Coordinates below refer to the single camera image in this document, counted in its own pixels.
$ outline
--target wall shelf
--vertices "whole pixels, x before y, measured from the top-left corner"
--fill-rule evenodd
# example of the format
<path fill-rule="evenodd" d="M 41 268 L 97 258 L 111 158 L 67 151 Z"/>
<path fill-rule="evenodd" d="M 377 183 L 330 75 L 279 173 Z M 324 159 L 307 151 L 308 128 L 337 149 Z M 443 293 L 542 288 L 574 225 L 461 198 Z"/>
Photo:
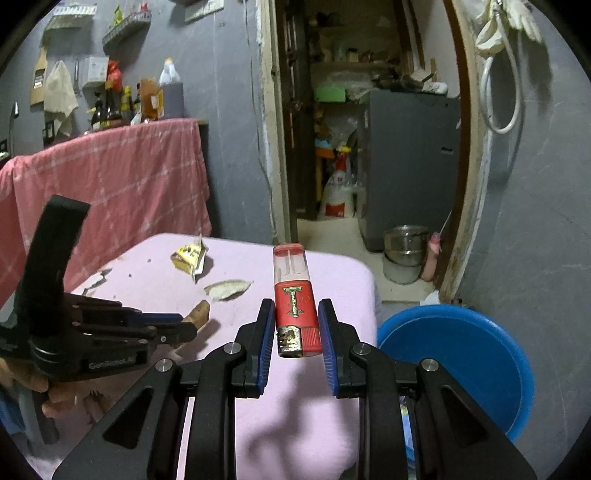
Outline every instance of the wall shelf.
<path fill-rule="evenodd" d="M 82 28 L 94 18 L 96 9 L 96 5 L 60 5 L 55 7 L 45 30 Z"/>
<path fill-rule="evenodd" d="M 125 17 L 119 25 L 109 30 L 107 35 L 103 37 L 103 50 L 107 51 L 138 30 L 149 27 L 151 22 L 152 12 L 150 10 L 133 12 L 131 15 Z"/>

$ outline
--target pink checkered cloth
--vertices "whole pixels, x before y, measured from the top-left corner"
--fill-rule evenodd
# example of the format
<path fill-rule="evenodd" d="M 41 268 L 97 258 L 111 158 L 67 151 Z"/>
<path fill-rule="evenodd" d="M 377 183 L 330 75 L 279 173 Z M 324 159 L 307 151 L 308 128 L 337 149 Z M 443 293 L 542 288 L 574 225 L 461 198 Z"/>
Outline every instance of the pink checkered cloth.
<path fill-rule="evenodd" d="M 92 205 L 66 291 L 148 237 L 212 230 L 195 120 L 117 128 L 15 157 L 0 170 L 0 306 L 17 286 L 39 216 L 55 193 Z"/>

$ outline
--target stainless steel pot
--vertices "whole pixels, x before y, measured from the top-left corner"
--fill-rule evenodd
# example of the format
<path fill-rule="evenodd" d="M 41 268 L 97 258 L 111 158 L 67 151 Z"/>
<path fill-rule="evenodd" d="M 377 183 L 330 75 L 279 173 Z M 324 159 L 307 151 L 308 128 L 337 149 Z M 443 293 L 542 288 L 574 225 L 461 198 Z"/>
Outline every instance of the stainless steel pot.
<path fill-rule="evenodd" d="M 406 252 L 427 249 L 429 231 L 420 225 L 400 225 L 384 232 L 384 250 Z"/>
<path fill-rule="evenodd" d="M 422 264 L 416 265 L 415 267 L 399 265 L 396 262 L 391 261 L 385 254 L 382 257 L 382 263 L 386 278 L 400 285 L 415 283 L 423 269 Z"/>
<path fill-rule="evenodd" d="M 385 250 L 384 254 L 394 263 L 404 267 L 420 267 L 425 263 L 427 249 L 423 250 Z"/>

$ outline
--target human hand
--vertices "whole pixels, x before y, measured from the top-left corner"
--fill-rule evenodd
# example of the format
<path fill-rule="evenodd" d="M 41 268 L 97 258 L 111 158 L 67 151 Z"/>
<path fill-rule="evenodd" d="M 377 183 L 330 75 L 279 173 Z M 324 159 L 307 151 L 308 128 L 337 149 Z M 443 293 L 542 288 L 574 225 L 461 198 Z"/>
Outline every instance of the human hand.
<path fill-rule="evenodd" d="M 48 401 L 41 407 L 46 417 L 57 418 L 74 407 L 78 389 L 76 383 L 50 385 L 33 364 L 0 358 L 0 385 L 13 392 L 14 382 L 35 392 L 47 392 Z"/>

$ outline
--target white glove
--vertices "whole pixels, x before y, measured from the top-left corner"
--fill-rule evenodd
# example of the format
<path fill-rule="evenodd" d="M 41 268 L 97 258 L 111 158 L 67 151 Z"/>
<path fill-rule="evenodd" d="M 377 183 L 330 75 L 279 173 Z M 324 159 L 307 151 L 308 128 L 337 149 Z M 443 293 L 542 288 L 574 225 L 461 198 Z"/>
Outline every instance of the white glove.
<path fill-rule="evenodd" d="M 478 22 L 485 23 L 476 37 L 476 49 L 480 55 L 489 57 L 499 53 L 505 46 L 495 15 L 496 0 L 488 0 L 483 7 L 482 12 L 476 17 Z M 503 17 L 506 18 L 511 28 L 524 31 L 531 41 L 542 42 L 542 36 L 534 17 L 522 0 L 503 0 L 502 9 L 505 13 Z"/>
<path fill-rule="evenodd" d="M 531 41 L 542 43 L 542 35 L 534 16 L 522 0 L 503 0 L 503 9 L 507 13 L 511 28 L 523 30 Z"/>

